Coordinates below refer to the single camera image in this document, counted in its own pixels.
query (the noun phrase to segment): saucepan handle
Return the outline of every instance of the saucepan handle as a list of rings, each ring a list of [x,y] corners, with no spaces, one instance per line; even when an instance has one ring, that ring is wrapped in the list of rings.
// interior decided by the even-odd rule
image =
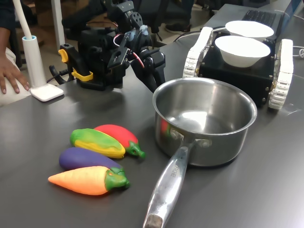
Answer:
[[[191,147],[191,144],[183,143],[162,172],[152,193],[143,228],[165,226],[181,191]]]

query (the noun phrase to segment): keyboard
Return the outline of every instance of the keyboard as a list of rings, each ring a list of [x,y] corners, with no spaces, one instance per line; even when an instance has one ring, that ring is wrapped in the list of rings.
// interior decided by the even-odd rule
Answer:
[[[242,20],[256,21],[261,24],[272,27],[276,18],[275,13],[263,12],[258,10],[249,10]]]

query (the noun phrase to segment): white bowl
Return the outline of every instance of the white bowl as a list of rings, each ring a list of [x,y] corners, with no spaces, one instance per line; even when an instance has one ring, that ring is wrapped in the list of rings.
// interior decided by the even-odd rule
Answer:
[[[215,40],[226,63],[234,67],[250,67],[270,54],[270,48],[255,39],[223,36]]]
[[[243,36],[263,41],[274,34],[272,28],[255,21],[235,20],[226,24],[226,29],[233,36]]]

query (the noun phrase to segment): human hand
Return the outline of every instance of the human hand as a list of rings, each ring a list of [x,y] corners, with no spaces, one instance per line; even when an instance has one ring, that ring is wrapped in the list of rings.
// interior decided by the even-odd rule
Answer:
[[[25,76],[15,67],[15,65],[9,61],[6,55],[0,56],[0,89],[3,94],[6,94],[6,86],[4,77],[8,79],[15,92],[18,94],[20,90],[18,88],[16,79],[23,85],[28,91],[29,83]]]

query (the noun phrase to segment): purple eggplant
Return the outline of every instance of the purple eggplant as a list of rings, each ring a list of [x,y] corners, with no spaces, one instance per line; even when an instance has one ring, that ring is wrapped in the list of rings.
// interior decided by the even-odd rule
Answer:
[[[74,170],[91,166],[105,166],[114,173],[125,176],[121,165],[108,157],[91,150],[72,147],[61,153],[59,164],[64,170]]]

